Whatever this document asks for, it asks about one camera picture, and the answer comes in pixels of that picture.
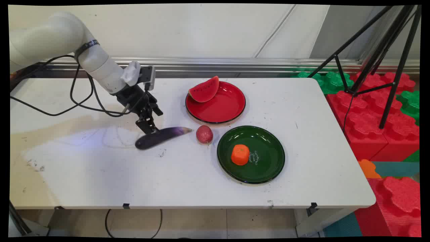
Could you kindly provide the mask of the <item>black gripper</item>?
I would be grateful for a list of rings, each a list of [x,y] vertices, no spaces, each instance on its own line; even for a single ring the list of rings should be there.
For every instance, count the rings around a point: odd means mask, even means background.
[[[157,116],[163,115],[157,99],[149,93],[152,87],[152,84],[144,84],[144,89],[142,89],[136,84],[132,87],[127,86],[116,94],[117,101],[125,107],[122,114],[132,112],[138,115],[135,124],[145,134],[158,132],[152,112],[155,112]]]

